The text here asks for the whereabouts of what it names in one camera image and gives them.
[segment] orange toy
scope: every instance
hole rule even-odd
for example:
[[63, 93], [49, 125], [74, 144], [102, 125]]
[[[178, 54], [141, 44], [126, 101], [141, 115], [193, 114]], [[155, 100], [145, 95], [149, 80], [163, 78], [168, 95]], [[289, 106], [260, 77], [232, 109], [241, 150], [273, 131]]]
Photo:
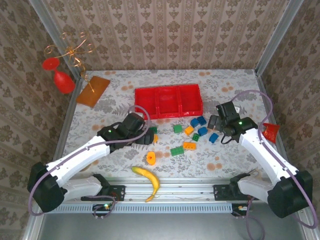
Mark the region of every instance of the orange toy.
[[158, 139], [159, 139], [158, 135], [155, 134], [154, 137], [153, 137], [153, 143], [156, 144], [158, 142]]
[[146, 155], [146, 162], [151, 166], [156, 164], [156, 154], [153, 151], [148, 152]]

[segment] orange lego brick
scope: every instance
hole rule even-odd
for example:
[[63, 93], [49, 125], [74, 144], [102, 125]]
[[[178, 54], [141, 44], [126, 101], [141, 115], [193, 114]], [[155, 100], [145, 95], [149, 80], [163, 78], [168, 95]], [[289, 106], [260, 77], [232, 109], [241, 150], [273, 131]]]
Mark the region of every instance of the orange lego brick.
[[158, 142], [158, 139], [159, 139], [158, 135], [155, 134], [154, 137], [153, 137], [153, 143], [156, 144]]
[[194, 128], [192, 126], [188, 126], [185, 130], [184, 130], [184, 133], [187, 134], [188, 136], [190, 134], [192, 134], [194, 131]]
[[188, 150], [195, 150], [196, 149], [196, 144], [194, 142], [183, 142], [183, 148], [188, 149]]

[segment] cable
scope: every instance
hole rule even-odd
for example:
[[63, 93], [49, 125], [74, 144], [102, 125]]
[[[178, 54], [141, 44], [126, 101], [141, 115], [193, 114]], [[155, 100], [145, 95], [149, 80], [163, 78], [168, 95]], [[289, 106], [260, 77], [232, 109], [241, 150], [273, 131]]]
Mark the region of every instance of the cable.
[[[87, 196], [88, 198], [91, 198], [91, 199], [99, 199], [99, 198], [108, 198], [108, 199], [112, 199], [113, 203], [112, 203], [112, 207], [110, 208], [110, 211], [105, 215], [103, 216], [101, 219], [104, 219], [106, 217], [108, 217], [111, 212], [114, 210], [115, 206], [116, 206], [116, 199], [113, 197], [113, 196], [108, 196], [108, 195], [100, 195], [100, 196]], [[96, 206], [93, 210], [93, 216], [97, 219], [98, 216], [97, 216], [97, 210], [100, 209], [100, 208], [103, 208], [104, 206]]]
[[248, 232], [249, 238], [250, 238], [251, 240], [255, 240], [255, 239], [252, 237], [252, 234], [251, 234], [251, 232], [250, 232], [249, 219], [255, 220], [255, 221], [260, 225], [261, 230], [262, 230], [262, 238], [261, 238], [261, 240], [264, 240], [265, 237], [266, 237], [266, 230], [265, 230], [265, 228], [264, 228], [264, 225], [262, 224], [262, 222], [261, 222], [259, 219], [255, 218], [254, 216], [249, 216], [249, 209], [250, 209], [250, 207], [251, 207], [252, 202], [253, 202], [254, 199], [255, 199], [255, 198], [252, 197], [252, 198], [249, 200], [248, 206], [247, 206], [247, 208], [246, 208], [245, 227], [246, 227], [246, 231]]
[[224, 139], [225, 139], [225, 137], [226, 137], [227, 135], [223, 135], [223, 137], [222, 137], [222, 139], [221, 139], [221, 144], [228, 144], [228, 143], [230, 143], [233, 139], [232, 138], [230, 138], [228, 141], [226, 141], [226, 142], [224, 142]]
[[240, 93], [238, 93], [237, 95], [235, 95], [232, 99], [231, 102], [236, 99], [237, 97], [239, 97], [240, 95], [244, 95], [247, 94], [249, 92], [253, 92], [253, 93], [259, 93], [260, 95], [263, 95], [270, 104], [270, 110], [268, 112], [268, 114], [266, 115], [266, 117], [262, 120], [262, 122], [259, 124], [258, 126], [258, 137], [259, 140], [261, 142], [261, 144], [264, 146], [264, 148], [274, 157], [274, 159], [284, 168], [286, 169], [287, 173], [289, 174], [289, 176], [293, 179], [294, 183], [296, 184], [296, 186], [298, 187], [298, 189], [300, 190], [300, 192], [302, 193], [303, 197], [305, 198], [306, 202], [308, 203], [311, 212], [312, 212], [312, 216], [313, 216], [313, 225], [308, 225], [304, 222], [302, 222], [300, 219], [297, 219], [295, 216], [293, 216], [300, 224], [302, 224], [304, 227], [309, 228], [309, 229], [315, 229], [318, 226], [318, 218], [317, 218], [317, 213], [316, 210], [314, 208], [314, 206], [312, 205], [311, 200], [309, 199], [307, 193], [305, 192], [305, 190], [303, 189], [303, 187], [301, 186], [301, 184], [298, 182], [297, 178], [294, 176], [294, 174], [288, 169], [286, 168], [286, 165], [273, 153], [273, 151], [265, 144], [265, 142], [263, 141], [263, 136], [262, 136], [262, 127], [263, 127], [263, 123], [270, 117], [270, 115], [272, 114], [272, 110], [273, 110], [273, 105], [272, 105], [272, 101], [270, 99], [270, 97], [268, 97], [267, 94], [258, 91], [258, 90], [245, 90], [242, 91]]
[[116, 144], [116, 143], [128, 143], [128, 142], [132, 142], [132, 141], [135, 141], [139, 138], [141, 138], [143, 135], [145, 135], [147, 133], [147, 131], [149, 130], [149, 126], [150, 126], [150, 115], [149, 113], [147, 112], [147, 110], [145, 110], [142, 106], [139, 106], [139, 105], [134, 105], [132, 106], [133, 108], [138, 108], [138, 109], [141, 109], [146, 117], [147, 117], [147, 124], [146, 124], [146, 128], [145, 130], [139, 135], [139, 136], [136, 136], [136, 137], [133, 137], [133, 138], [129, 138], [129, 139], [123, 139], [123, 140], [113, 140], [113, 141], [102, 141], [102, 142], [97, 142], [97, 143], [94, 143], [94, 144], [91, 144], [89, 146], [86, 146], [84, 148], [81, 148], [80, 150], [76, 151], [74, 154], [70, 155], [69, 157], [67, 157], [65, 160], [63, 160], [62, 162], [60, 162], [59, 164], [57, 164], [54, 168], [50, 169], [49, 171], [47, 171], [44, 175], [42, 175], [38, 181], [36, 181], [36, 183], [34, 184], [31, 192], [30, 192], [30, 196], [29, 196], [29, 199], [28, 199], [28, 211], [29, 213], [32, 215], [32, 216], [41, 216], [42, 214], [44, 214], [44, 212], [39, 212], [39, 213], [36, 213], [36, 212], [33, 212], [32, 211], [32, 199], [33, 199], [33, 196], [35, 194], [35, 191], [37, 189], [37, 187], [39, 186], [39, 184], [47, 177], [49, 176], [54, 170], [56, 170], [57, 168], [59, 168], [60, 166], [62, 166], [63, 164], [65, 164], [67, 161], [69, 161], [70, 159], [74, 158], [75, 156], [83, 153], [84, 151], [88, 151], [89, 149], [93, 148], [93, 147], [96, 147], [96, 146], [99, 146], [99, 145], [103, 145], [103, 144]]

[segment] orange wooden board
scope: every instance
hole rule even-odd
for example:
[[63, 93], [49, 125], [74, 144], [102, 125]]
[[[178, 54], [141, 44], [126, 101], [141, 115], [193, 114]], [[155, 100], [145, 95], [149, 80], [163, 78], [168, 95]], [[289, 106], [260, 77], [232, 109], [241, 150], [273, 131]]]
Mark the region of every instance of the orange wooden board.
[[90, 84], [94, 89], [94, 92], [92, 92], [91, 87], [87, 84], [76, 98], [76, 102], [93, 108], [110, 84], [110, 80], [99, 76], [93, 76], [90, 80]]

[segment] green lego brick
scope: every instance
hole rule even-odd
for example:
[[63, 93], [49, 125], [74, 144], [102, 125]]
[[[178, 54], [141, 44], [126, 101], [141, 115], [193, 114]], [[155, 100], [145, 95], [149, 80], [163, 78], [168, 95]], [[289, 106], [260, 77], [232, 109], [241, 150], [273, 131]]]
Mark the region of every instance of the green lego brick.
[[184, 154], [185, 150], [182, 146], [178, 146], [176, 148], [170, 149], [170, 152], [172, 156], [176, 156], [176, 155]]
[[193, 134], [192, 140], [198, 142], [200, 135], [198, 133]]
[[156, 126], [149, 127], [149, 129], [152, 129], [155, 134], [158, 133], [158, 130], [157, 130]]
[[180, 124], [177, 124], [177, 125], [174, 125], [173, 126], [173, 131], [175, 134], [178, 134], [178, 133], [182, 133], [182, 126]]

